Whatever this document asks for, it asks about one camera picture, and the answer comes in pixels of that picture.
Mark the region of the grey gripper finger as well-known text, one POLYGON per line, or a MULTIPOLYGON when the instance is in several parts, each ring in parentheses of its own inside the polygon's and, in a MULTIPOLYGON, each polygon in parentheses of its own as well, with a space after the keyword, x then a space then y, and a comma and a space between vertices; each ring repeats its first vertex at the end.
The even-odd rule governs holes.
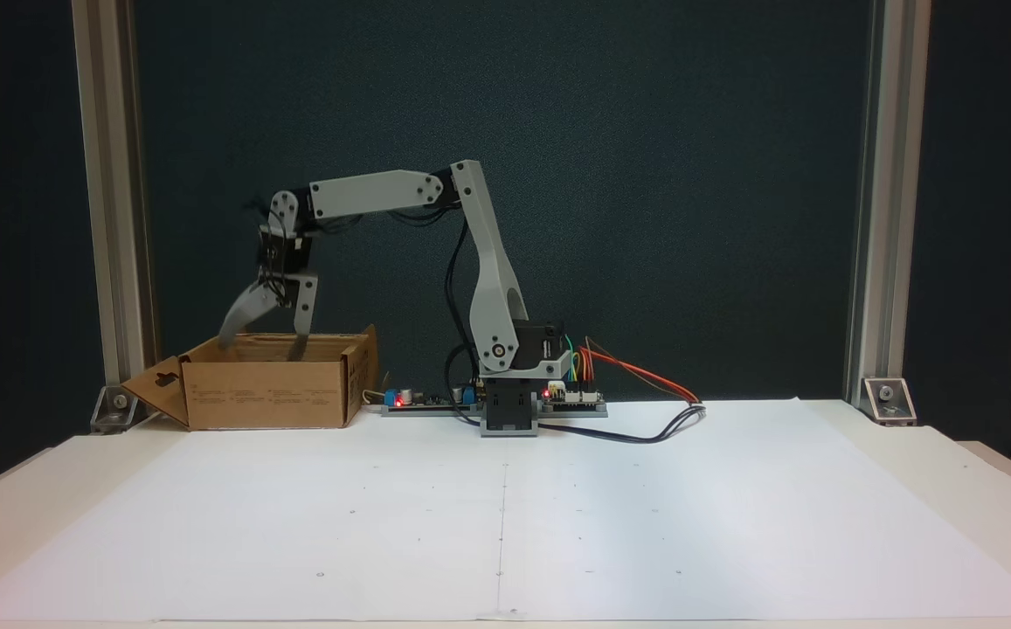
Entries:
POLYGON ((290 348, 290 362, 300 362, 306 353, 312 335, 313 309, 317 296, 317 276, 290 276, 297 283, 294 297, 294 342, 290 348))
POLYGON ((282 298, 270 283, 253 283, 234 300, 218 331, 218 347, 227 350, 251 323, 280 307, 282 298))

